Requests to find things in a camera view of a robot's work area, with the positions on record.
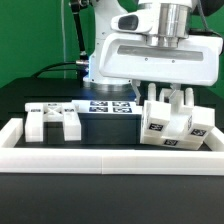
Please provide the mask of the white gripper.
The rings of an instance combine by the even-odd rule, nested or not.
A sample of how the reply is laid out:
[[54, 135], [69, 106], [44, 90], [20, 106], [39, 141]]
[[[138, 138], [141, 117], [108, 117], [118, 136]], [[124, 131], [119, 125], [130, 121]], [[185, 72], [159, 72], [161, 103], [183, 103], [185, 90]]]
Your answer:
[[99, 71], [131, 79], [136, 103], [142, 81], [172, 83], [172, 100], [180, 84], [211, 86], [218, 79], [223, 39], [188, 28], [200, 0], [139, 0], [138, 9], [111, 19], [113, 33], [103, 45]]

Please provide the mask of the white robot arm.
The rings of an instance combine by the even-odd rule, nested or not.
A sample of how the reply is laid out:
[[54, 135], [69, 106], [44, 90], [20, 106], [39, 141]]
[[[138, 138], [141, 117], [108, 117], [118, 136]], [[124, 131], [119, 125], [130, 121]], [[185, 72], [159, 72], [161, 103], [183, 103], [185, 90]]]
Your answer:
[[200, 0], [137, 0], [127, 12], [118, 0], [70, 0], [74, 15], [92, 6], [95, 50], [84, 78], [98, 88], [130, 84], [136, 101], [142, 81], [211, 86], [218, 79], [224, 41], [205, 28], [189, 28], [189, 17], [201, 11]]

